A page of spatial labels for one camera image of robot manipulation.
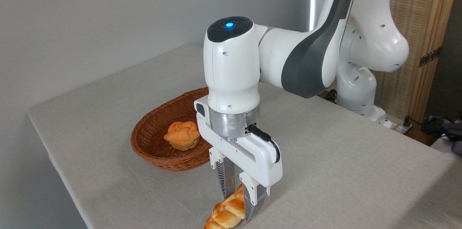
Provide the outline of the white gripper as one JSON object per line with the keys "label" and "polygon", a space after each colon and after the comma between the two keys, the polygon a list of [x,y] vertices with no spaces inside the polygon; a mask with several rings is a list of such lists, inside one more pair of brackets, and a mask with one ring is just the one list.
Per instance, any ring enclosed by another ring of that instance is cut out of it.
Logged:
{"label": "white gripper", "polygon": [[197,125],[202,138],[213,147],[209,150],[211,167],[218,175],[224,199],[235,193],[235,164],[244,172],[239,174],[244,189],[245,220],[250,221],[261,210],[269,196],[269,186],[283,176],[282,160],[276,149],[254,133],[226,140],[210,127],[207,99],[194,102]]}

